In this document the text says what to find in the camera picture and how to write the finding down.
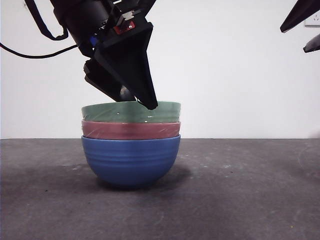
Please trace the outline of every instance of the blue bowl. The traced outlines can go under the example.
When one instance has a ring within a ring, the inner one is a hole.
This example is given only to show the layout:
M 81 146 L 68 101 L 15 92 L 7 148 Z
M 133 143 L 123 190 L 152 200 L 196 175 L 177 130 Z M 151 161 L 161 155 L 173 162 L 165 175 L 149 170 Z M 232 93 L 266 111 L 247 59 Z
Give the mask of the blue bowl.
M 103 140 L 82 136 L 86 160 L 102 180 L 118 188 L 152 185 L 173 166 L 181 136 L 152 140 Z

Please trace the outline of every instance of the table surface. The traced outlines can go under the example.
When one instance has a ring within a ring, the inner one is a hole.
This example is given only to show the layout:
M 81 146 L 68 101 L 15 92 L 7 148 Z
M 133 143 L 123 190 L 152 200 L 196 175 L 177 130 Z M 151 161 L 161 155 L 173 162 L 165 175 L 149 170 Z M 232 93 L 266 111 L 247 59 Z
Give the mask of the table surface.
M 1 140 L 2 240 L 319 240 L 320 139 L 183 139 L 155 185 L 117 190 L 80 139 Z

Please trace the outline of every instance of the ceramic bowl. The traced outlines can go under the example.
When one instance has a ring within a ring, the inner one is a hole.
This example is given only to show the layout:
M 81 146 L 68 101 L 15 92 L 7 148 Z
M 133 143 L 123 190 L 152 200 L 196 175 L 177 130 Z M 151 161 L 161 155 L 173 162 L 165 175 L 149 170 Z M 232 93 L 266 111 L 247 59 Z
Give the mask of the ceramic bowl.
M 84 106 L 86 121 L 107 123 L 177 123 L 180 103 L 159 101 L 158 107 L 149 110 L 137 101 L 110 102 Z
M 104 140 L 168 139 L 179 135 L 180 122 L 121 123 L 82 120 L 83 136 Z
M 93 172 L 117 188 L 152 185 L 173 166 L 180 136 L 153 140 L 102 140 L 82 137 Z

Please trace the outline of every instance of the robotic arm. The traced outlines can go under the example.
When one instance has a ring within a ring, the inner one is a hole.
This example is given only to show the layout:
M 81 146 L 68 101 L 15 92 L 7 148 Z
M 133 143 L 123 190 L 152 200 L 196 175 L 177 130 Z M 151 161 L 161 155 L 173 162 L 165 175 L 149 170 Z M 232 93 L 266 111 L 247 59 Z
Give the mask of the robotic arm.
M 158 106 L 147 57 L 153 25 L 146 15 L 156 0 L 50 0 L 63 35 L 54 37 L 34 0 L 25 0 L 39 30 L 54 41 L 72 35 L 75 46 L 46 56 L 27 56 L 0 43 L 21 57 L 53 57 L 74 47 L 90 58 L 85 80 L 117 102 L 138 100 L 152 110 Z M 299 0 L 281 26 L 286 32 L 320 10 L 320 0 Z M 320 35 L 304 51 L 320 50 Z
M 285 33 L 320 10 L 320 0 L 298 0 L 280 27 Z M 320 34 L 303 48 L 306 53 L 320 50 Z

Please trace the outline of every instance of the black strap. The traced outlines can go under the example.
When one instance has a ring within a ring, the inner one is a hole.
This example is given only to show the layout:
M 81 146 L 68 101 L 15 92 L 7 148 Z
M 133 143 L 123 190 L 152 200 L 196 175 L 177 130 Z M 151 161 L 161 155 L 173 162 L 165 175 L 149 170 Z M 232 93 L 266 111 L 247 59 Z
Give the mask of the black strap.
M 54 40 L 54 41 L 60 41 L 60 40 L 64 40 L 68 37 L 68 30 L 65 26 L 63 27 L 63 35 L 54 37 L 51 32 L 48 30 L 46 24 L 44 23 L 44 21 L 41 18 L 41 15 L 38 11 L 37 5 L 35 4 L 34 0 L 24 0 L 25 4 L 27 5 L 36 25 L 38 26 L 40 32 L 45 35 L 47 38 Z

